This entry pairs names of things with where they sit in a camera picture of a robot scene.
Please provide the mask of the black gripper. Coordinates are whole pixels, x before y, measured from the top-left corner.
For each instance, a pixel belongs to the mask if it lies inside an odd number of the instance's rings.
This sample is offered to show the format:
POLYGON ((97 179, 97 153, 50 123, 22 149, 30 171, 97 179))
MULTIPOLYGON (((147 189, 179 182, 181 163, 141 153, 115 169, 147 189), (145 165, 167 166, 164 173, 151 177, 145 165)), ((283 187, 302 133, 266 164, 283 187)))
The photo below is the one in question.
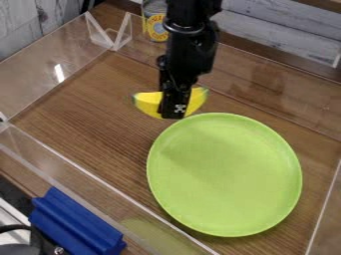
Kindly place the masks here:
POLYGON ((163 21, 169 33, 165 53, 157 57, 161 101, 157 113, 163 119, 184 117, 189 87, 207 74, 218 41, 218 26, 211 17, 220 12, 222 0, 167 0, 163 21))

